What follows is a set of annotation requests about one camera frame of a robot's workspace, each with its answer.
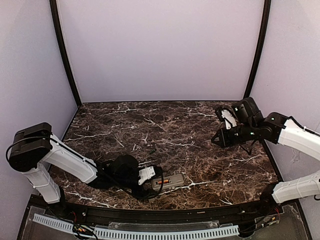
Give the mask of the white remote control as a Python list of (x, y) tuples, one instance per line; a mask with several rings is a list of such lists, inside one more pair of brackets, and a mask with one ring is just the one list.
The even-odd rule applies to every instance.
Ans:
[(161, 177), (153, 179), (151, 181), (152, 189), (155, 191), (159, 191), (162, 184), (163, 184), (163, 187), (162, 187), (163, 190), (171, 189), (171, 188), (175, 188), (175, 187), (181, 187), (184, 185), (184, 178), (183, 178), (182, 174), (175, 174), (175, 175), (167, 176), (167, 177), (163, 178), (163, 181), (164, 180), (169, 180), (169, 183), (164, 184), (162, 182)]

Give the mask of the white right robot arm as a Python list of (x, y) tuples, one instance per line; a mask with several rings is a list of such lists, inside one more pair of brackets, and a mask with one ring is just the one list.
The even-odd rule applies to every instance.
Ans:
[[(269, 141), (296, 149), (316, 160), (320, 159), (320, 135), (299, 124), (293, 116), (272, 112), (263, 117), (252, 97), (231, 106), (219, 107), (215, 113), (225, 126), (211, 138), (220, 148), (242, 145), (246, 142)], [(320, 193), (320, 173), (290, 181), (269, 184), (260, 196), (261, 201), (281, 204), (290, 200), (317, 196)]]

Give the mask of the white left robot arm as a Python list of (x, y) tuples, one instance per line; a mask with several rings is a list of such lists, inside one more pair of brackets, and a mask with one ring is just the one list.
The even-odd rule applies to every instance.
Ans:
[(62, 202), (64, 192), (54, 182), (44, 163), (62, 169), (94, 189), (117, 187), (138, 200), (153, 199), (161, 193), (161, 190), (144, 188), (146, 182), (163, 177), (161, 167), (141, 167), (138, 160), (129, 154), (98, 163), (61, 142), (47, 122), (16, 132), (13, 143), (6, 149), (5, 158), (48, 204)]

